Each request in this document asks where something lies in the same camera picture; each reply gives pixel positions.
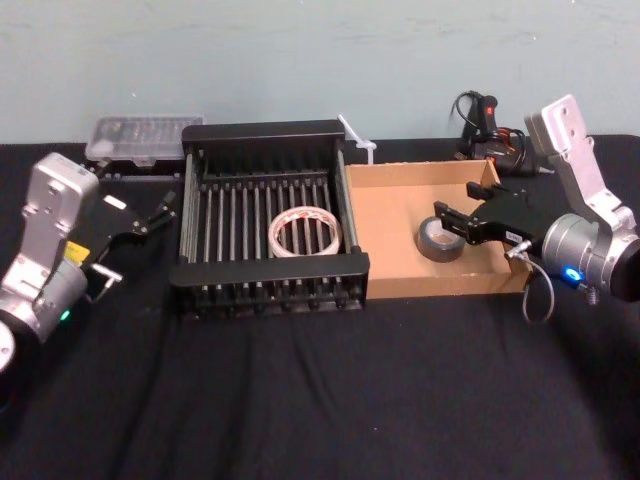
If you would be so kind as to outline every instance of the light blue wall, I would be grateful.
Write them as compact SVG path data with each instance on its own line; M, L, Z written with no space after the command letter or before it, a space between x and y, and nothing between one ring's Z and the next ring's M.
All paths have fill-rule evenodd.
M469 88L504 125L571 92L593 132L637 133L639 29L638 0L0 0L0 143L110 113L453 136Z

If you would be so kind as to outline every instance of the roll of tape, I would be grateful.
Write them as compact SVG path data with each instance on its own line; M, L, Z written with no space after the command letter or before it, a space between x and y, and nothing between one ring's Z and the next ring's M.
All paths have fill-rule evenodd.
M274 218L269 226L267 239L269 240L269 246L276 257L283 258L299 256L290 252L280 244L280 233L284 230L286 225L294 220L300 219L319 220L329 227L329 234L331 237L329 246L320 252L314 253L313 255L335 255L338 253L342 232L336 217L334 217L331 212L324 210L323 208L294 207L289 210L285 210Z
M448 263L462 255L464 238L442 228L438 217L429 217L420 224L416 234L416 245L420 253L429 260Z

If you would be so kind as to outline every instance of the blue led light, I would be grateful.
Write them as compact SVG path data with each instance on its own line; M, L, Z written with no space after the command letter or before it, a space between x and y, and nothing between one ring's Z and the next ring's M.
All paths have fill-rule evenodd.
M572 282L580 282L584 278L582 274L573 267L565 267L564 276L567 280L571 280Z

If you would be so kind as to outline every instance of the open cardboard box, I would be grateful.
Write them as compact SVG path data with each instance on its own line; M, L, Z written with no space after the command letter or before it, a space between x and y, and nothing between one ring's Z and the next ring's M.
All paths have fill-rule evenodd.
M423 257L415 244L420 223L437 200L470 214L481 203L466 183L499 183L488 161L349 165L347 185L358 243L369 254L367 298L521 292L528 266L504 257L506 245L465 245L451 263Z

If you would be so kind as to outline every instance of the screw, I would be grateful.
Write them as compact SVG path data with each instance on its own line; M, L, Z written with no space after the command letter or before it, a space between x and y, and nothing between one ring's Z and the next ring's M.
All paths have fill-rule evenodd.
M589 287L586 291L587 296L587 305L590 307L595 307L600 303L600 292L595 287Z

